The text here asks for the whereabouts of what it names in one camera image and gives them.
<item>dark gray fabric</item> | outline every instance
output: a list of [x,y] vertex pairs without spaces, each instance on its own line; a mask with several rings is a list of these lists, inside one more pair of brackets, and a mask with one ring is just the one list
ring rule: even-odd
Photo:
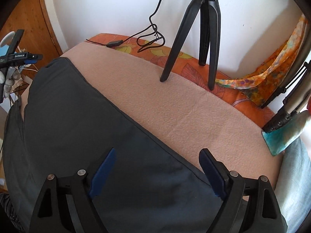
[[112,147],[116,165],[93,200],[109,232],[203,233],[214,220],[221,200],[205,175],[91,87],[68,59],[38,72],[24,123],[19,109],[20,101],[7,119],[3,157],[11,200],[27,231],[48,174],[71,176]]

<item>orange floral fabric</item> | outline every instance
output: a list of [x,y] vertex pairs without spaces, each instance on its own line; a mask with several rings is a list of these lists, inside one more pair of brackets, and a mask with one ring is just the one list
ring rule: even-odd
[[[101,44],[107,44],[110,41],[122,40],[126,38],[127,36],[102,33],[91,38],[90,40]],[[140,44],[146,43],[146,41],[144,40],[139,41]],[[151,63],[158,65],[162,68],[164,68],[171,50],[170,48],[163,46],[137,53],[139,48],[140,47],[136,43],[136,38],[131,38],[130,40],[123,43],[121,46],[114,47],[114,49],[116,50],[150,61]],[[180,76],[192,81],[198,86],[204,88],[206,91],[210,92],[207,87],[208,71],[208,65],[204,67],[199,66],[197,59],[182,52],[179,53],[179,56],[172,69],[172,72],[179,74]],[[229,79],[226,75],[219,71],[217,72],[217,78]],[[274,113],[267,107],[264,109],[257,107],[250,99],[248,99],[237,89],[223,88],[215,85],[215,89],[211,93],[242,112],[259,127],[263,127],[274,115]]]
[[302,15],[289,40],[285,41],[254,73],[241,79],[216,79],[216,83],[222,87],[240,89],[257,106],[262,106],[282,83],[293,65],[303,43],[307,24],[307,19]]

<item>tripod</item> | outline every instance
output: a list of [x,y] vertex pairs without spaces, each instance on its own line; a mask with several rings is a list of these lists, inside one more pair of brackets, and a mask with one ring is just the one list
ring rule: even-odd
[[218,0],[192,0],[183,17],[171,52],[165,64],[160,81],[164,82],[171,73],[178,54],[185,43],[194,20],[201,9],[201,34],[199,65],[205,66],[209,45],[211,44],[208,87],[214,89],[220,46],[220,8]]

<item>black clamp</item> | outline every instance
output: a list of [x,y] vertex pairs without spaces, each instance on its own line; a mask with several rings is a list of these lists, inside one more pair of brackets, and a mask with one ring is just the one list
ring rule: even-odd
[[[7,77],[7,71],[9,67],[16,67],[26,64],[34,64],[37,63],[38,60],[43,59],[43,55],[41,54],[32,54],[29,52],[20,52],[15,53],[21,38],[23,37],[24,30],[17,30],[11,44],[7,50],[7,53],[4,56],[0,56],[0,69],[4,74],[4,78]],[[3,91],[4,91],[4,83],[0,85],[0,103],[3,102]]]
[[199,162],[215,195],[223,200],[207,233],[231,232],[243,196],[249,196],[249,199],[239,233],[287,231],[286,221],[266,176],[255,180],[243,178],[236,171],[229,172],[222,162],[215,160],[208,149],[201,150]]
[[29,233],[75,232],[66,195],[72,195],[85,233],[108,233],[92,199],[102,187],[115,163],[115,150],[106,150],[99,160],[71,177],[50,174],[43,184],[31,218]]
[[311,71],[311,60],[309,61],[309,63],[308,63],[308,62],[305,62],[305,63],[304,63],[304,66],[306,67],[306,69],[307,69],[308,71]]
[[[66,195],[72,195],[85,233],[108,233],[92,199],[101,193],[116,160],[115,150],[71,177],[57,178],[50,174],[39,194],[31,218],[29,233],[75,232]],[[200,165],[216,196],[223,200],[207,233],[230,233],[243,196],[249,196],[247,210],[239,233],[285,233],[287,224],[281,215],[275,194],[266,176],[258,180],[243,178],[229,172],[222,162],[215,160],[208,149],[199,154]]]

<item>white cord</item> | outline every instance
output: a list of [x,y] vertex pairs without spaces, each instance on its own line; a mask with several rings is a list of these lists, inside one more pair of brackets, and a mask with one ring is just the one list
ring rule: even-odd
[[38,72],[39,71],[38,68],[34,64],[32,64],[32,65],[37,69],[37,72]]
[[23,70],[31,70],[31,71],[35,71],[36,73],[38,72],[37,70],[29,69],[29,68],[20,68],[20,69],[23,69]]

